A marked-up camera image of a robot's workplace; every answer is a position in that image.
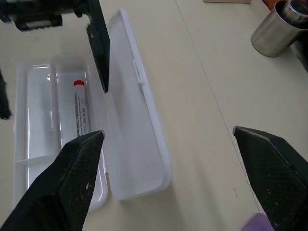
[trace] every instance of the white tube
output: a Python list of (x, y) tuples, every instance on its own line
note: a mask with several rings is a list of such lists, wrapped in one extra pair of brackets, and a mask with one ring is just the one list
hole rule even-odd
[(74, 82), (74, 99), (75, 99), (75, 120), (77, 136), (89, 133), (88, 112), (85, 100), (85, 82), (76, 80)]

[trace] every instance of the red cap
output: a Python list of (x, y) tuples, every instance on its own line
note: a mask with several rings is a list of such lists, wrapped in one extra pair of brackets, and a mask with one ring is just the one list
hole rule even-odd
[(76, 85), (85, 85), (85, 82), (84, 81), (82, 81), (82, 80), (76, 80), (75, 82), (74, 82), (74, 86), (76, 86)]

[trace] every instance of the purple object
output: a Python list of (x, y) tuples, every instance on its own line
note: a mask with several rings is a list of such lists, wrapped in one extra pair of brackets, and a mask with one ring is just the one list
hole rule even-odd
[(262, 213), (255, 214), (242, 231), (274, 231), (269, 219)]

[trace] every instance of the stainless steel canister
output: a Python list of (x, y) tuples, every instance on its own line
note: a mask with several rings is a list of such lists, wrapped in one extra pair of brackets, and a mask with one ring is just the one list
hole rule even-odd
[(265, 56), (279, 56), (297, 39), (301, 32), (308, 30), (306, 25), (299, 28), (283, 19), (282, 12), (286, 4), (287, 2), (284, 0), (276, 2), (274, 9), (251, 36), (254, 48)]

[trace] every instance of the plastic case lid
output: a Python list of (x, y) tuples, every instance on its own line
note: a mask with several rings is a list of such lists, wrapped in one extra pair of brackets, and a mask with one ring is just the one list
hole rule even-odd
[(99, 114), (104, 114), (106, 168), (112, 194), (123, 200), (167, 187), (171, 163), (127, 13), (121, 9), (107, 28), (109, 92), (92, 99), (103, 104)]

